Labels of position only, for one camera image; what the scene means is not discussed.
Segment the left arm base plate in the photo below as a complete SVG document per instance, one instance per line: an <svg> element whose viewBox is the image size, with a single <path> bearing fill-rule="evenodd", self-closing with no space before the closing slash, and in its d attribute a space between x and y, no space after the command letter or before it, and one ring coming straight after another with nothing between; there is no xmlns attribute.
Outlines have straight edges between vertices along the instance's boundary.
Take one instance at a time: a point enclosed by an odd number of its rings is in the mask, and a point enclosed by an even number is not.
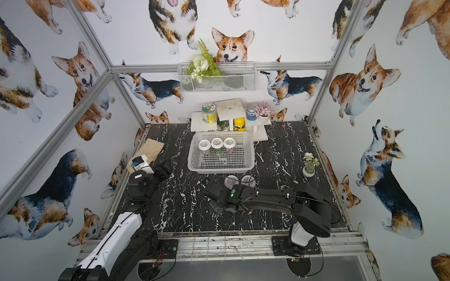
<svg viewBox="0 0 450 281"><path fill-rule="evenodd" d="M157 249L152 250L149 254L146 254L140 262L144 261L156 261L159 259L176 259L177 251L179 248L179 240L176 239L163 239L159 240Z"/></svg>

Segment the white plastic perforated basket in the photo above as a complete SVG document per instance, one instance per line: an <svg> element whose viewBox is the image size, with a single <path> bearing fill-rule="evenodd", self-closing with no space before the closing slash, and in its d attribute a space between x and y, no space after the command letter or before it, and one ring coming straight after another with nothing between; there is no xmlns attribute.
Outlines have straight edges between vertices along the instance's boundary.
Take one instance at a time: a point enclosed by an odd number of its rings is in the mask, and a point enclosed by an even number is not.
<svg viewBox="0 0 450 281"><path fill-rule="evenodd" d="M236 147L232 153L227 153L223 147L219 155L211 147L208 155L202 155L198 148L199 142L203 139L211 142L214 138L234 138ZM191 141L187 166L199 174L246 173L255 166L253 137L244 131L197 132Z"/></svg>

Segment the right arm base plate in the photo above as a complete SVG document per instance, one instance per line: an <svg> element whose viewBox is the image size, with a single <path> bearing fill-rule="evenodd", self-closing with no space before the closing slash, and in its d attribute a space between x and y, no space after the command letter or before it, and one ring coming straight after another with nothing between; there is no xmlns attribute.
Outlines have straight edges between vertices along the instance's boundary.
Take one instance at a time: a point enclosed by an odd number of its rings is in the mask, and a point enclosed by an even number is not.
<svg viewBox="0 0 450 281"><path fill-rule="evenodd" d="M300 246L293 243L288 236L273 236L271 238L274 256L302 257L306 255L321 255L322 251L317 237L313 237L307 246Z"/></svg>

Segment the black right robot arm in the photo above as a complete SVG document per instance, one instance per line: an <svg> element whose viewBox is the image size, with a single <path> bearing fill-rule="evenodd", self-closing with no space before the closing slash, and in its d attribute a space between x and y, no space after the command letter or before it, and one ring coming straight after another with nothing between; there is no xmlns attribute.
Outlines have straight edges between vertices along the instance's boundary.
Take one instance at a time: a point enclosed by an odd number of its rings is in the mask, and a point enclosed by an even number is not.
<svg viewBox="0 0 450 281"><path fill-rule="evenodd" d="M309 185L275 190L239 183L228 188L206 179L202 186L209 208L217 215L252 210L289 214L295 219L289 231L290 242L298 247L307 246L314 237L330 237L333 205Z"/></svg>

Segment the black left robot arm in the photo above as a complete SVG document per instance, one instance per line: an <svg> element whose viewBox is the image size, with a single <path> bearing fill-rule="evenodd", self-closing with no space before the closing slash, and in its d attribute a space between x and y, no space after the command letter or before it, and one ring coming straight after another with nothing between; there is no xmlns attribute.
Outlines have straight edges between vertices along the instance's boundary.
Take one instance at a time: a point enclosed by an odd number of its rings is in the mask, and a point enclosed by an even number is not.
<svg viewBox="0 0 450 281"><path fill-rule="evenodd" d="M131 198L125 212L88 257L62 272L60 281L123 281L142 259L162 259L165 250L158 234L144 223L158 187L173 173L172 161L161 162L153 171L141 169L130 175L127 187Z"/></svg>

